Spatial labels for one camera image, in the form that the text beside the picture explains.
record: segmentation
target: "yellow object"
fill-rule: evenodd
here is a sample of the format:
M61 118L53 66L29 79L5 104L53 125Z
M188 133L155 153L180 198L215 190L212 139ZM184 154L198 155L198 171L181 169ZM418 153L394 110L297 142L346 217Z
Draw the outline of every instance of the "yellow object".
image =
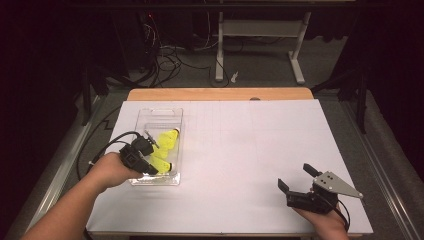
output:
M157 148L155 145L153 145L153 153L151 154L151 156L166 159L168 157L168 149Z
M177 141L178 134L179 132L177 129L161 133L157 141L159 148L173 149L175 142Z
M158 170L158 173L166 173L171 171L172 164L162 160L156 156L150 156L150 164Z

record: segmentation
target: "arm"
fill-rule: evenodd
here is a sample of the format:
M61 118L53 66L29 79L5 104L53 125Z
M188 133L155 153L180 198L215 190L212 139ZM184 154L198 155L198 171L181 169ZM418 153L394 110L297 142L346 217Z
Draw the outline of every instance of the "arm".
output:
M81 239L97 196L143 174L126 168L117 153L103 156L22 239Z
M315 228L318 236L323 240L349 239L344 229L344 222L336 212L327 215L316 214L302 209L293 208L299 215L308 220Z

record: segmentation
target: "black wire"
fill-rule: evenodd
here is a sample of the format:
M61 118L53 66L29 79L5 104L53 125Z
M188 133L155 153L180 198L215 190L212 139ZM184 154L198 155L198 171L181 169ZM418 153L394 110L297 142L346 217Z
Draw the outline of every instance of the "black wire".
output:
M88 169L87 169L87 173L91 170L91 168L93 167L93 165L94 164L96 164L96 162L99 160L99 158L100 158L100 156L104 153L104 151L106 151L106 149L108 148L108 147L110 147L110 145L112 145L112 144L114 144L114 143L116 143L116 142L118 142L118 140L119 139L121 139L122 137L124 137L124 136L127 136L127 135L131 135L131 134L135 134L137 137L141 137L141 135L140 135L140 133L138 133L138 132L136 132L136 131L129 131L129 132L126 132L126 133L123 133L123 134L121 134L121 135L119 135L119 136L117 136L116 138L114 138L114 139L112 139L112 141L110 141L108 144L106 144L98 153L97 153L97 155L93 158L93 161L91 161L91 163L92 164L90 164L90 166L88 167Z
M342 204L343 208L344 208L344 209L345 209L345 211L346 211L347 219L348 219L347 230L349 230L349 227L350 227L350 214L349 214L349 211L347 210L346 205L344 205L344 203L343 203L342 201L340 201L340 200L339 200L339 203L341 203L341 204Z
M327 199L325 199L324 197L322 197L321 195L319 195L319 194L316 194L316 196L318 196L321 200L323 200L325 203L327 203L328 204L328 206L330 206L333 210L334 210L334 212L336 212L337 213L337 215L339 215L341 218L342 218L342 220L343 220L343 222L345 223L345 225L344 225L344 228L345 228L345 230L346 230L346 232L347 231L349 231L349 227L350 227L350 216L349 216L349 221L347 221L346 220L346 218L345 218L345 216L343 215L343 213L342 212L340 212L340 210L339 209L337 209L337 207L335 207L335 206L333 206ZM347 208L346 208L346 206L342 203L342 205L343 205L343 207L346 209L346 212L348 213L348 215L349 215L349 212L347 211Z
M90 236L90 234L88 233L87 228L84 228L84 232L83 232L83 234L84 234L85 239L87 239L87 240L93 240L93 238L92 238L92 237Z
M77 176L78 176L78 180L81 180L81 178L82 178L81 177L81 173L79 171L79 159L81 157L81 153L84 151L85 147L87 146L88 141L90 141L91 137L93 137L94 133L96 132L96 130L100 127L100 125L102 123L106 123L106 126L104 128L105 130L112 130L113 129L113 128L109 128L108 127L109 120L107 120L107 118L110 117L116 110L118 110L120 108L121 108L121 106L119 106L117 108L114 108L110 113L108 113L104 118L102 118L102 120L96 125L96 127L93 129L93 131L91 132L91 134L84 141L84 144L82 145L81 150L78 153L78 156L77 156L77 159L76 159L77 162L76 162L76 165L75 165Z

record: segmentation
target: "white paper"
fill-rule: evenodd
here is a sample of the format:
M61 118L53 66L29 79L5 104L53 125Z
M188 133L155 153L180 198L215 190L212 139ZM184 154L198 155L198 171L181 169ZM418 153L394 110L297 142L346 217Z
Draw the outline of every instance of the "white paper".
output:
M307 192L312 177L303 164L309 163L354 186L317 100L128 101L112 138L133 131L146 107L184 109L181 183L126 182L108 189L95 203L90 232L311 233L312 226L286 206L277 179L292 191ZM372 233L360 200L340 199L351 215L349 232Z

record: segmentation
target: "hand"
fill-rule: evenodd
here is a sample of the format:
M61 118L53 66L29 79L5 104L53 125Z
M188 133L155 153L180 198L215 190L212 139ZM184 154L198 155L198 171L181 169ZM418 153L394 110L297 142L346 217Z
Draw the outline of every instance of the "hand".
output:
M324 215L298 208L293 208L293 210L314 226L316 233L321 239L349 239L344 228L344 221L335 211Z
M92 181L103 192L107 188L121 185L127 179L141 177L143 177L142 173L131 170L122 164L118 153L108 153L94 164L84 179Z

